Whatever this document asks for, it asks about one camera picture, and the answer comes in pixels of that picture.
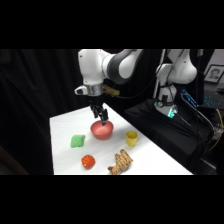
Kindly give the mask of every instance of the small yellow cup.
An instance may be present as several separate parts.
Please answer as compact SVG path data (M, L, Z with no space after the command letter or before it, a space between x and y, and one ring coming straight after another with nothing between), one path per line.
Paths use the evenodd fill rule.
M128 131L126 133L127 144L131 147L135 146L138 139L138 134L135 131Z

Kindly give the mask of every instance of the small orange fruit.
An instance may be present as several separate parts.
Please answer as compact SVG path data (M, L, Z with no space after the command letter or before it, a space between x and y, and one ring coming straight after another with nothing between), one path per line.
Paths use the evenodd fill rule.
M90 155L87 155L87 156L82 158L82 165L86 169L92 168L95 165L95 163L96 163L95 159Z

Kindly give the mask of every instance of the black curtain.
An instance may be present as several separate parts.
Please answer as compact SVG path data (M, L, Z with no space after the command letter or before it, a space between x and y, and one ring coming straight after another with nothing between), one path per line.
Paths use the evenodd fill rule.
M88 106L86 97L74 94L83 84L78 50L0 50L0 145L30 174L53 174L49 118ZM115 87L121 96L136 95L148 85L161 52L145 49L132 80ZM113 86L109 80L106 84ZM152 97L154 84L138 98L107 97L106 103L123 116L125 109Z

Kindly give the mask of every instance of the white tabletop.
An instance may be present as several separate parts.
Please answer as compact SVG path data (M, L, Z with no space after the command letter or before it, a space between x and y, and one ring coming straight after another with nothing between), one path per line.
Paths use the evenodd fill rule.
M192 175L108 105L104 108L114 124L113 135L108 140L98 140L92 135L90 127L97 120L90 107L50 119L55 175L110 175L108 167L116 162L114 156L120 154L121 149L134 160L122 175ZM126 144L125 134L130 130L139 135L135 147ZM84 147L70 147L74 135L86 136ZM92 155L96 160L90 170L81 163L86 155Z

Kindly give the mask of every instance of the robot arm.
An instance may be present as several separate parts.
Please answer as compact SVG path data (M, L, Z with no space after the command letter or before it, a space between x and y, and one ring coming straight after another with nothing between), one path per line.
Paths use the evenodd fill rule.
M87 95L95 118L100 116L102 124L108 120L104 103L104 79L116 84L125 84L133 76L143 49L125 49L119 54L109 54L102 49L84 49L79 52L79 66L83 86L75 90L76 95Z
M165 116L173 118L178 112L173 102L177 93L173 83L191 83L197 76L197 69L191 63L190 49L170 49L168 58L172 64L162 65L157 74L160 93L155 108Z

